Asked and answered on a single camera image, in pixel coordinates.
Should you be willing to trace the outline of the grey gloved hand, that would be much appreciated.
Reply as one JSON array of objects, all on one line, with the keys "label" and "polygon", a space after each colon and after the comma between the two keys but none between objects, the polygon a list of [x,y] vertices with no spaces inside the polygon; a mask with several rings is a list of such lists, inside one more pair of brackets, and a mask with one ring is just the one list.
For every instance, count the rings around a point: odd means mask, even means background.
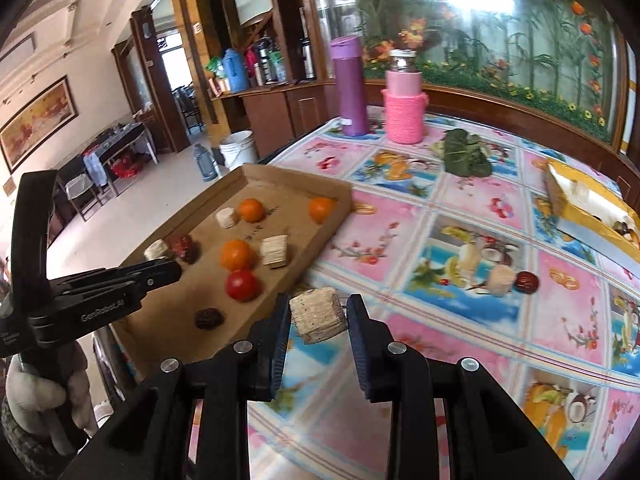
[{"label": "grey gloved hand", "polygon": [[26,372],[18,356],[10,359],[1,404],[2,432],[30,478],[56,479],[74,459],[58,452],[64,434],[47,427],[45,414],[70,402],[75,426],[88,436],[98,431],[87,368],[79,344],[74,345],[73,374],[65,387]]}]

